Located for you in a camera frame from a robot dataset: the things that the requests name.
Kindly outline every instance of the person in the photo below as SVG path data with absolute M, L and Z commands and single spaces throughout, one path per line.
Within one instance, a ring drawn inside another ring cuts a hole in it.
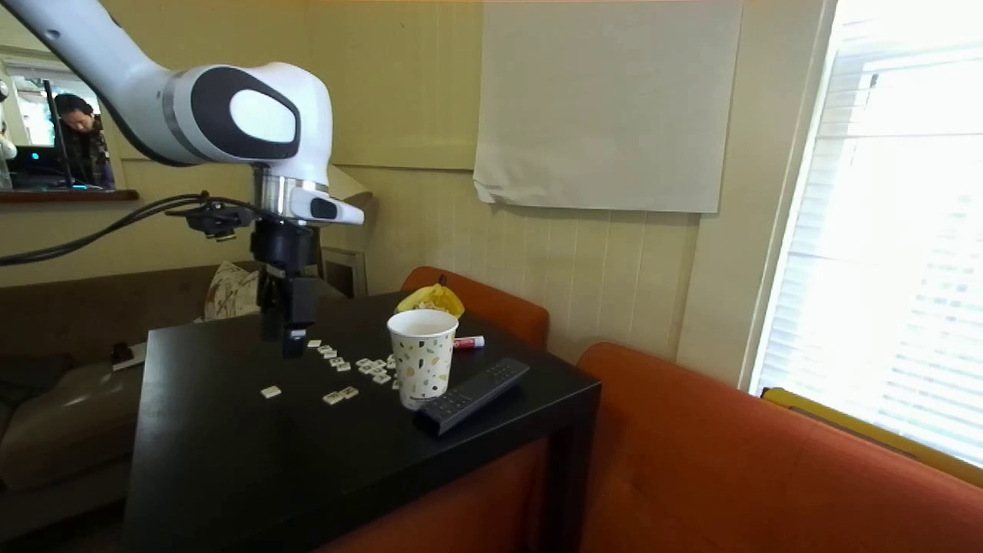
M 109 148 L 101 137 L 101 118 L 80 97 L 54 97 L 54 110 L 62 121 L 62 139 L 67 150 L 70 178 L 77 186 L 113 186 Z

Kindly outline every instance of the sofa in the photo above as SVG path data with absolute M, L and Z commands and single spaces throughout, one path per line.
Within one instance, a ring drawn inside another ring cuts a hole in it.
M 0 545 L 125 496 L 141 365 L 113 347 L 202 316 L 213 267 L 0 288 Z
M 983 488 L 623 344 L 601 382 L 582 553 L 983 549 Z

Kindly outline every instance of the brown chair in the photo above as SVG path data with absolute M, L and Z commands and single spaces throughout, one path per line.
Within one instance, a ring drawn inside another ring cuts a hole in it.
M 441 267 L 415 267 L 403 281 L 403 292 L 441 283 L 453 288 L 465 312 L 494 323 L 512 338 L 548 347 L 549 312 L 494 286 Z M 426 553 L 505 553 L 533 549 L 537 496 L 544 488 L 544 439 L 522 447 L 405 506 L 380 516 L 321 553 L 379 553 L 379 549 L 426 549 Z
M 489 283 L 441 271 L 441 267 L 415 267 L 403 281 L 403 292 L 421 288 L 441 283 L 447 286 L 462 303 L 465 312 L 476 320 L 484 320 L 512 338 L 530 344 L 530 347 L 548 347 L 549 338 L 549 312 L 539 305 L 530 305 L 528 297 L 510 294 L 505 288 L 494 288 Z

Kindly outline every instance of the orange couch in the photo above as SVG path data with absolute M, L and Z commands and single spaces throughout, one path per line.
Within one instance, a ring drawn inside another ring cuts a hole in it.
M 621 344 L 580 368 L 601 382 L 582 553 L 983 549 L 972 482 Z

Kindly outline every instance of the wall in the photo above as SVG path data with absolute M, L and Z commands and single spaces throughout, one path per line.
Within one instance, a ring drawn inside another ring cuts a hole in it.
M 446 264 L 552 312 L 549 347 L 573 361 L 597 338 L 679 357 L 722 382 L 747 365 L 771 233 L 784 209 L 794 129 L 814 74 L 827 0 L 747 0 L 716 220 L 537 212 L 476 204 L 471 187 L 480 89 L 476 0 L 108 0 L 162 65 L 290 59 L 336 97 L 336 160 L 379 195 L 371 288 L 415 264 Z M 236 171 L 147 171 L 124 150 L 125 186 L 145 201 L 183 187 L 247 191 Z M 74 238 L 124 209 L 0 212 L 19 245 Z M 0 283 L 141 271 L 240 257 L 213 250 L 175 221 L 77 257 L 77 267 L 23 267 Z

